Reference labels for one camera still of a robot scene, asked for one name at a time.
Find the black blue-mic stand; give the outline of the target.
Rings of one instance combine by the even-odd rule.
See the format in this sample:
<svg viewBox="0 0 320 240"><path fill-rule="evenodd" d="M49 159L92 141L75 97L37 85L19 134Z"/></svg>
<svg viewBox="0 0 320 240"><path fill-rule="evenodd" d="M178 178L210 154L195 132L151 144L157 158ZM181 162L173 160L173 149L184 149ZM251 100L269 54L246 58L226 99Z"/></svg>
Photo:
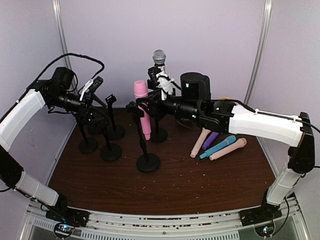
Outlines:
<svg viewBox="0 0 320 240"><path fill-rule="evenodd" d="M111 122L111 126L107 128L108 136L111 140L121 139L125 136L126 130L122 125L116 124L115 122L113 104L117 101L117 98L115 95L111 94L105 98L105 101Z"/></svg>

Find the black small-mic stand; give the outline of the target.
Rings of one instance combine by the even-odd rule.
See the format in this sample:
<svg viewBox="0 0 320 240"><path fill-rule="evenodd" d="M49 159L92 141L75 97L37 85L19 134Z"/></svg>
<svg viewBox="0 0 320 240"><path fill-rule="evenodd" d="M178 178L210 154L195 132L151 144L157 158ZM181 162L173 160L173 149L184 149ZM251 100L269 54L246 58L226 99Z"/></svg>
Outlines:
<svg viewBox="0 0 320 240"><path fill-rule="evenodd" d="M123 153L123 150L119 144L111 143L107 127L103 127L102 134L105 139L105 145L100 149L100 157L106 162L113 162L118 160Z"/></svg>

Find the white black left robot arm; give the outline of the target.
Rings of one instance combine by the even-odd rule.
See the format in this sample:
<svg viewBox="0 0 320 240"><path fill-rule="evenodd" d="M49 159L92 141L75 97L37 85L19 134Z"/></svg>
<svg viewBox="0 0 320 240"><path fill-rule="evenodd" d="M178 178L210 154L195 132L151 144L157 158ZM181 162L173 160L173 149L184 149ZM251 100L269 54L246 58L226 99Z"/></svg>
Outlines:
<svg viewBox="0 0 320 240"><path fill-rule="evenodd" d="M70 92L74 76L72 70L58 67L51 79L35 80L0 120L0 179L8 188L53 207L53 215L61 222L72 218L71 209L66 207L65 196L26 173L9 151L21 130L44 107L62 108L81 117L95 109L90 100L85 98L100 87L103 79L100 76L93 77L84 85L81 94L76 95Z"/></svg>

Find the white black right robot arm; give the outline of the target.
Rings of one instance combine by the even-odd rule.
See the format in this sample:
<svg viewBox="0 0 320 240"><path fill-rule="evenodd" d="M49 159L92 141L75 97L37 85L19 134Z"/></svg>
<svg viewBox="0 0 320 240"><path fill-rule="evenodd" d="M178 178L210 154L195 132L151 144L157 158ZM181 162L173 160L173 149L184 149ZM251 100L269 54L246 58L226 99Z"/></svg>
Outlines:
<svg viewBox="0 0 320 240"><path fill-rule="evenodd" d="M180 76L178 86L162 68L148 69L147 87L152 89L135 102L150 117L172 115L188 119L197 126L221 134L250 135L287 144L288 161L274 183L266 190L259 220L268 220L295 183L315 167L316 129L309 115L281 115L253 109L236 99L211 99L210 79L198 72Z"/></svg>

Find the pale pink small microphone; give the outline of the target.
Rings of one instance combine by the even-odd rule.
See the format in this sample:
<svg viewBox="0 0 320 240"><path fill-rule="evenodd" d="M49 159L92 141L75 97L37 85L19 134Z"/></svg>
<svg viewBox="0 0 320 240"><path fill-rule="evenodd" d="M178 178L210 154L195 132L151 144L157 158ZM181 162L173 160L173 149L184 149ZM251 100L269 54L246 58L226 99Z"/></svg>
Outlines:
<svg viewBox="0 0 320 240"><path fill-rule="evenodd" d="M208 134L210 133L211 131L208 130L208 129L205 129L205 128L202 128L202 131L197 139L197 141L195 142L191 152L190 152L190 157L191 158L195 158L197 156L197 154L199 153L204 141L206 140Z"/></svg>

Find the beige pink microphone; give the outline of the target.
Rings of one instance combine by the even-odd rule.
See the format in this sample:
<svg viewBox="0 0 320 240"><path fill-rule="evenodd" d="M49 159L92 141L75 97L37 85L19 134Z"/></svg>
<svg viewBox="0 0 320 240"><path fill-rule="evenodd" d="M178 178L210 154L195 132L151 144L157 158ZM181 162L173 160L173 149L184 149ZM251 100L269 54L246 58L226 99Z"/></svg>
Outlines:
<svg viewBox="0 0 320 240"><path fill-rule="evenodd" d="M243 148L247 144L247 140L243 138L239 138L235 143L226 146L225 148L213 153L212 155L209 156L209 159L211 161L217 160L237 149Z"/></svg>

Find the black pink-mic stand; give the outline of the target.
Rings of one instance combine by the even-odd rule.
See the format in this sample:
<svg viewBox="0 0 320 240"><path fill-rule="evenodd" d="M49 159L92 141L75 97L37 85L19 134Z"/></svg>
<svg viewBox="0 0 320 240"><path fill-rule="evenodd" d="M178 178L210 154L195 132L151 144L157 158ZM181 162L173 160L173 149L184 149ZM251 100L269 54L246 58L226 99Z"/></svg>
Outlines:
<svg viewBox="0 0 320 240"><path fill-rule="evenodd" d="M139 145L142 150L142 155L136 160L136 168L141 173L154 173L159 169L161 162L160 158L156 154L148 153L147 144L141 127L141 117L144 116L144 112L143 110L139 109L139 106L134 101L131 101L126 105L126 110L132 115L132 120L137 128Z"/></svg>

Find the blue-head microphone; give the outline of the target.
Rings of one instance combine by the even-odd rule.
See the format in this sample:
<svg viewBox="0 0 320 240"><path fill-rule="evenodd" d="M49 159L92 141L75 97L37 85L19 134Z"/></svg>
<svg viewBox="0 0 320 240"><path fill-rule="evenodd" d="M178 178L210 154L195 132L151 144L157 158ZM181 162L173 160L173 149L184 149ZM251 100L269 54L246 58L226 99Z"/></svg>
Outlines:
<svg viewBox="0 0 320 240"><path fill-rule="evenodd" d="M237 140L237 138L234 135L230 135L228 137L226 137L222 142L214 145L213 147L207 149L204 151L204 153L202 153L199 158L200 159L204 159L207 158L209 156L211 156L212 154L224 149L225 147L235 143Z"/></svg>

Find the purple microphone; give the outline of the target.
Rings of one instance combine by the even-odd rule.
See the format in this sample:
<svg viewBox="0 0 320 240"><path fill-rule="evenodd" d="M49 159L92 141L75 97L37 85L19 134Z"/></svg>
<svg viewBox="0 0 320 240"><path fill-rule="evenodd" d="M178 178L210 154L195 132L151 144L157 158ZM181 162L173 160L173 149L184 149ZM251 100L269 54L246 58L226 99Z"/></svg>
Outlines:
<svg viewBox="0 0 320 240"><path fill-rule="evenodd" d="M206 150L209 148L209 146L213 143L213 141L219 136L218 132L211 132L210 135L207 137L207 139L202 144L202 149Z"/></svg>

